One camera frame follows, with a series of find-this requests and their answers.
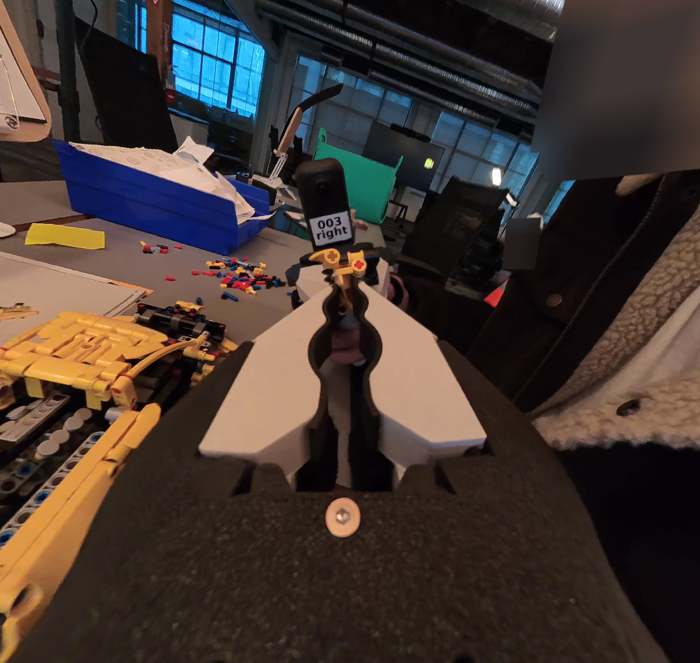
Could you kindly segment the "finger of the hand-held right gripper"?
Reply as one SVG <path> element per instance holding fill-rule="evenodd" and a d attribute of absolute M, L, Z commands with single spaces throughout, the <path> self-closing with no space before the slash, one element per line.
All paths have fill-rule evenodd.
<path fill-rule="evenodd" d="M 361 282 L 372 288 L 385 288 L 389 281 L 389 263 L 382 256 L 383 249 L 364 249 L 366 269 Z"/>
<path fill-rule="evenodd" d="M 310 300 L 329 289 L 326 276 L 319 262 L 294 264 L 289 268 L 289 286 L 297 291 L 300 300 Z"/>

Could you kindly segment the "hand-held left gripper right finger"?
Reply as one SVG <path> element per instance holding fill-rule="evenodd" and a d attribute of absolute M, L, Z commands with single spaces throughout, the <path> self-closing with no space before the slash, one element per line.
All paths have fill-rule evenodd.
<path fill-rule="evenodd" d="M 370 287 L 354 291 L 368 363 L 365 398 L 393 482 L 409 466 L 481 451 L 486 433 L 436 337 Z"/>

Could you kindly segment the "small yellow brick assembly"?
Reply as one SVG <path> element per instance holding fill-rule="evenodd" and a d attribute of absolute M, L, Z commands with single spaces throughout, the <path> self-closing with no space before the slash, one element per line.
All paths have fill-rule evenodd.
<path fill-rule="evenodd" d="M 363 249 L 346 251 L 341 253 L 337 248 L 327 248 L 315 251 L 310 255 L 311 263 L 320 264 L 323 271 L 327 272 L 326 281 L 331 283 L 338 291 L 339 304 L 337 314 L 345 317 L 353 311 L 350 291 L 352 282 L 361 279 L 367 273 L 367 261 Z"/>

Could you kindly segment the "yellow brick car model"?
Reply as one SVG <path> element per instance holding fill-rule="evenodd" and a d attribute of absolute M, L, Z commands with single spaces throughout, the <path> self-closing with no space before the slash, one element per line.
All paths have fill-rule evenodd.
<path fill-rule="evenodd" d="M 1 661 L 73 566 L 129 456 L 237 345 L 199 303 L 63 312 L 1 345 Z"/>

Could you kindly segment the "desk lamp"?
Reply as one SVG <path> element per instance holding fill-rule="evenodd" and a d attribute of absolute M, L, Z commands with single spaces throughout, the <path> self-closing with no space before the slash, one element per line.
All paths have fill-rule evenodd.
<path fill-rule="evenodd" d="M 308 99 L 303 100 L 294 110 L 290 116 L 282 136 L 279 140 L 277 148 L 273 151 L 274 155 L 277 157 L 275 168 L 272 170 L 271 175 L 267 178 L 259 178 L 259 182 L 268 190 L 274 189 L 275 195 L 272 197 L 274 202 L 276 199 L 276 191 L 283 186 L 283 181 L 280 177 L 281 171 L 283 170 L 285 163 L 288 160 L 288 150 L 293 145 L 293 140 L 296 137 L 296 133 L 302 124 L 302 119 L 304 113 L 320 104 L 323 101 L 329 100 L 338 96 L 344 88 L 342 83 L 338 83 L 327 89 L 324 89 L 318 93 L 311 95 Z"/>

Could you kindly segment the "green corrugated box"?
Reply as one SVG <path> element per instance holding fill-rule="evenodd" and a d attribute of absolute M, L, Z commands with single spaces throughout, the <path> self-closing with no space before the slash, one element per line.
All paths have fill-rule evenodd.
<path fill-rule="evenodd" d="M 395 166 L 367 159 L 356 153 L 332 146 L 324 128 L 319 128 L 314 160 L 334 159 L 342 166 L 349 206 L 363 221 L 381 225 L 387 214 L 390 195 L 403 156 Z"/>

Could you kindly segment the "black office chair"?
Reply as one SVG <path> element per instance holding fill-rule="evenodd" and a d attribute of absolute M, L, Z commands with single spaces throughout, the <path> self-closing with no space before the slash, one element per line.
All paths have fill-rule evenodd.
<path fill-rule="evenodd" d="M 507 189 L 483 186 L 452 176 L 424 216 L 415 223 L 398 256 L 397 274 L 446 284 L 477 238 L 510 197 Z"/>

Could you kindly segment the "white crumpled paper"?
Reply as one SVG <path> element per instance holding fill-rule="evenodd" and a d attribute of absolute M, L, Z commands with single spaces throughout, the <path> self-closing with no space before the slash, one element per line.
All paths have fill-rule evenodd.
<path fill-rule="evenodd" d="M 241 191 L 243 183 L 236 188 L 221 173 L 210 172 L 205 167 L 205 160 L 213 154 L 214 150 L 196 143 L 191 137 L 187 137 L 174 153 L 143 147 L 125 148 L 73 142 L 69 145 L 83 155 L 105 159 L 116 165 L 230 201 L 235 204 L 238 225 L 248 221 L 266 221 L 271 218 L 270 214 L 258 216 L 254 214 L 252 198 L 244 196 Z"/>

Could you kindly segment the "blue plastic bin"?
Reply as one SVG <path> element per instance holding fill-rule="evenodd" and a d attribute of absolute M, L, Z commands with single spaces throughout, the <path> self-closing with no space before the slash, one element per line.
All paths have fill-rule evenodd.
<path fill-rule="evenodd" d="M 234 204 L 220 196 L 53 143 L 75 212 L 224 256 L 267 227 L 266 190 L 227 180 L 253 208 L 253 218 L 238 224 Z"/>

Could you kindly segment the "black fleece-lined jacket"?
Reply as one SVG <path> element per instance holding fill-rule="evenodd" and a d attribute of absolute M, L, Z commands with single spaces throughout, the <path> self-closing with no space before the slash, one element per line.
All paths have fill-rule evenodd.
<path fill-rule="evenodd" d="M 555 449 L 671 662 L 699 661 L 699 170 L 579 180 L 467 353 Z"/>

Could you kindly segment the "black partition panel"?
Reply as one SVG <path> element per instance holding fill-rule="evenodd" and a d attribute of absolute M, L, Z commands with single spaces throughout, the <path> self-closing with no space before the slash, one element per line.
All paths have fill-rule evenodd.
<path fill-rule="evenodd" d="M 74 19 L 75 40 L 105 144 L 159 149 L 179 146 L 155 57 Z"/>

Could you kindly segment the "open instruction booklet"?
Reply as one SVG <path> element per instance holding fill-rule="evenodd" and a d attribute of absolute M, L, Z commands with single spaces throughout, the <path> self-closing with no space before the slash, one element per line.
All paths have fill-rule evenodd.
<path fill-rule="evenodd" d="M 1 332 L 23 332 L 63 312 L 111 317 L 151 290 L 1 253 Z"/>

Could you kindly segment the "yellow paper sheet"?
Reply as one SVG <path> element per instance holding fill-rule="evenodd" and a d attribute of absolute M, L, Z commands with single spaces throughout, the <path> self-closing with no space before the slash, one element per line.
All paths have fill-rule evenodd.
<path fill-rule="evenodd" d="M 58 245 L 84 250 L 98 250 L 106 247 L 104 232 L 50 223 L 33 223 L 27 231 L 24 244 Z"/>

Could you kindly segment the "printed instruction sheet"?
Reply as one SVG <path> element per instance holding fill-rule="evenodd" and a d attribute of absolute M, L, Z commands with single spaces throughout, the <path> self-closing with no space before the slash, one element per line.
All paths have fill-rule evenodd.
<path fill-rule="evenodd" d="M 20 120 L 46 122 L 27 80 L 10 48 L 1 34 L 1 132 L 17 130 Z"/>

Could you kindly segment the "metal ventilation duct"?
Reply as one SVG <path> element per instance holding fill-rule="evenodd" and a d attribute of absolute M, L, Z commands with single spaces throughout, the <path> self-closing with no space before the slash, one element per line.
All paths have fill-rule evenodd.
<path fill-rule="evenodd" d="M 533 123 L 564 0 L 255 0 L 366 74 Z"/>

